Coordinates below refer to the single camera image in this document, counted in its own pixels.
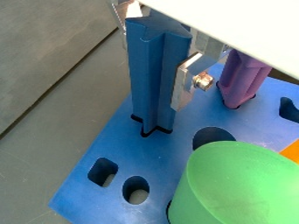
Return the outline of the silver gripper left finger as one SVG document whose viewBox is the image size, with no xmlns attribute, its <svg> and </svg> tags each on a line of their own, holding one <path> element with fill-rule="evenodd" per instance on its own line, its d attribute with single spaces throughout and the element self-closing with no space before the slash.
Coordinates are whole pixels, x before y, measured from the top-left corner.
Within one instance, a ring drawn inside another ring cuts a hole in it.
<svg viewBox="0 0 299 224">
<path fill-rule="evenodd" d="M 109 0 L 112 15 L 116 20 L 117 29 L 123 40 L 123 47 L 127 47 L 127 18 L 143 16 L 140 3 L 136 0 Z"/>
</svg>

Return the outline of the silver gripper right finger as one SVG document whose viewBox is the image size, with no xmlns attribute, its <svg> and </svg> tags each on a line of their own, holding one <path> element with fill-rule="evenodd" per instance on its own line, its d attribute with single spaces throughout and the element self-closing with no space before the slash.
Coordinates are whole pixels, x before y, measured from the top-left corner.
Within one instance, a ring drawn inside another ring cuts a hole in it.
<svg viewBox="0 0 299 224">
<path fill-rule="evenodd" d="M 231 47 L 200 31 L 192 33 L 191 55 L 176 68 L 171 107 L 179 111 L 192 100 L 196 89 L 207 91 L 213 83 L 209 68 L 229 53 Z"/>
</svg>

